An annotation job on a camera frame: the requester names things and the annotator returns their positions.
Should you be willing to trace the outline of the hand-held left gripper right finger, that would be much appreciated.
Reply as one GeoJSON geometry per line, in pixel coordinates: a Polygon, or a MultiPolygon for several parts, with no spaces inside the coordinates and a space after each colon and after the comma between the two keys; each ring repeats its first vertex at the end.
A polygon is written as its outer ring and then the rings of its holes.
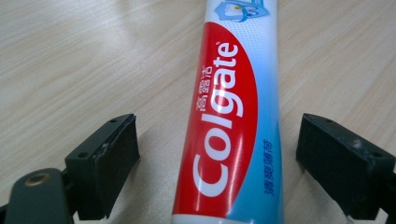
{"type": "Polygon", "coordinates": [[[337,122],[303,114],[296,160],[343,213],[374,220],[380,210],[396,220],[396,157],[337,122]]]}

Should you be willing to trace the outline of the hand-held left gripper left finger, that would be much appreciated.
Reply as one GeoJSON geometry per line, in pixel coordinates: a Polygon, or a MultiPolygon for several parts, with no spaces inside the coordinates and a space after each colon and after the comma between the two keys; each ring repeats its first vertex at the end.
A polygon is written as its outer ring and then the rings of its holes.
{"type": "Polygon", "coordinates": [[[136,116],[107,121],[64,159],[70,209],[81,220],[109,217],[140,155],[136,116]]]}

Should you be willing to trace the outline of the red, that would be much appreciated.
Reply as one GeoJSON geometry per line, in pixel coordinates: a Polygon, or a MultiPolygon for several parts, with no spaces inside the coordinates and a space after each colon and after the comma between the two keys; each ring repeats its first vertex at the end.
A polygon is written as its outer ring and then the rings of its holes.
{"type": "Polygon", "coordinates": [[[277,0],[207,0],[172,224],[283,224],[277,0]]]}

